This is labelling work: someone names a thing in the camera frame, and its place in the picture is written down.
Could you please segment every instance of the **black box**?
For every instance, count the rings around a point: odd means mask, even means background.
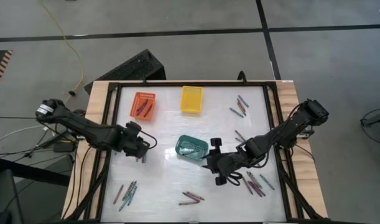
[[[97,80],[166,80],[164,66],[145,49]],[[90,95],[93,82],[84,88]]]

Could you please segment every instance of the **yellow basket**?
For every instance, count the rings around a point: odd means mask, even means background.
[[[201,113],[202,87],[183,86],[180,110],[185,113]]]

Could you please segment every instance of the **orange basket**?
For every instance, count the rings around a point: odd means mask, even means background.
[[[151,120],[155,108],[155,94],[137,92],[134,96],[130,116],[136,119]]]

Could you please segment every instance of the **green plastic bowl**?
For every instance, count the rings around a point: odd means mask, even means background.
[[[202,157],[208,154],[208,148],[209,145],[205,141],[182,135],[177,140],[176,153],[196,161],[201,161]]]

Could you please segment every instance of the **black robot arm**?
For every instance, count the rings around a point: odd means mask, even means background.
[[[212,173],[219,173],[216,185],[226,183],[227,177],[239,179],[235,171],[242,167],[257,166],[266,156],[272,145],[281,147],[293,147],[296,143],[296,135],[307,126],[318,126],[328,119],[328,112],[317,100],[307,100],[297,105],[286,121],[263,136],[256,136],[236,146],[237,152],[221,153],[221,139],[211,139],[211,145],[216,149],[210,151],[206,156],[207,166]]]
[[[81,117],[65,107],[61,100],[44,100],[35,113],[42,124],[62,124],[86,138],[89,145],[99,150],[124,151],[126,156],[143,157],[150,144],[139,137],[141,127],[130,122],[120,125],[100,125]]]

